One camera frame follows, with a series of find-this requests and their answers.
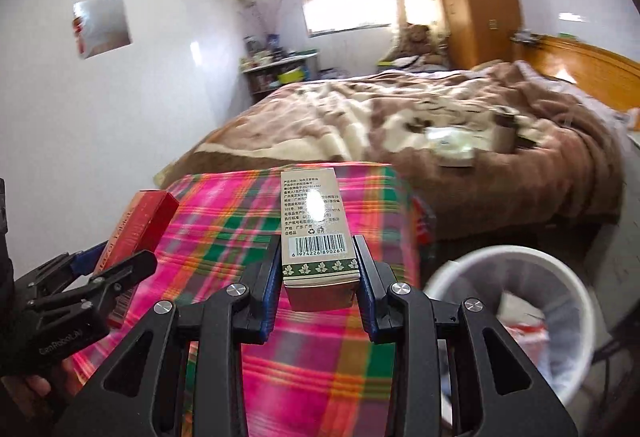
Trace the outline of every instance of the human hand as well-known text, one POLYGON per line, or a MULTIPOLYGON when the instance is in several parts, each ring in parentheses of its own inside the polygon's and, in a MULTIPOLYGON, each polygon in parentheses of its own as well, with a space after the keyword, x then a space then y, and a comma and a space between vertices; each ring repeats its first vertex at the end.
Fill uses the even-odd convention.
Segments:
MULTIPOLYGON (((62 388, 68 396, 75 396, 82 383, 74 371, 73 361, 64 359, 59 370, 52 372, 57 388, 62 388)), ((44 377, 28 375, 25 377, 3 377, 1 379, 7 392, 20 411, 27 417, 36 417, 46 411, 46 397, 51 393, 52 385, 44 377)))

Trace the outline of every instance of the wooden headboard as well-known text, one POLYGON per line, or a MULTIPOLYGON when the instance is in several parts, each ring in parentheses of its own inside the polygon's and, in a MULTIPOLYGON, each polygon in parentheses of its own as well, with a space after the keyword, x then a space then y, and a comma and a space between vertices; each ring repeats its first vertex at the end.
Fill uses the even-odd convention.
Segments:
MULTIPOLYGON (((542 36, 535 45, 514 43, 516 59, 543 76, 575 80, 575 85, 620 112, 640 108, 640 64, 584 43, 542 36)), ((640 120, 635 130, 640 130, 640 120)))

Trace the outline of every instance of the dark sleeve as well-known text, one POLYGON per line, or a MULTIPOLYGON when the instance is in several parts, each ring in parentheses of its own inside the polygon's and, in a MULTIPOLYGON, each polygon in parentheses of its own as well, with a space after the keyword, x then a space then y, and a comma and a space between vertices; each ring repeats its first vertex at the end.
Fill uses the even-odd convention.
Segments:
POLYGON ((0 324, 14 299, 14 266, 6 249, 6 209, 4 207, 4 180, 0 179, 0 324))

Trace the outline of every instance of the yellow container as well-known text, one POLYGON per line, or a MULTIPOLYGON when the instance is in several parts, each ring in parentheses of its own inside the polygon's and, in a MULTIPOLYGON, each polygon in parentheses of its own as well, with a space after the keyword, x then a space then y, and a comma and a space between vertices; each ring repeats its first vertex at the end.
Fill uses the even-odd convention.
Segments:
POLYGON ((294 68, 293 70, 290 70, 289 72, 285 72, 284 74, 278 76, 278 81, 280 81, 280 83, 282 84, 298 83, 299 81, 304 81, 304 79, 305 73, 300 67, 294 68))

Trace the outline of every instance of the red box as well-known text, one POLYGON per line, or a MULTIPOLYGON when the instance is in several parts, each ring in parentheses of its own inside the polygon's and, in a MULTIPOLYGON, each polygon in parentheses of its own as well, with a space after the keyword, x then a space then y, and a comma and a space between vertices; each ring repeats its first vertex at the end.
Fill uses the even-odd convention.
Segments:
MULTIPOLYGON (((100 273, 138 251, 155 251, 177 209, 178 201, 169 192, 143 190, 136 193, 111 234, 94 273, 100 273)), ((107 320, 111 327, 122 327, 136 289, 133 287, 118 296, 107 320)))

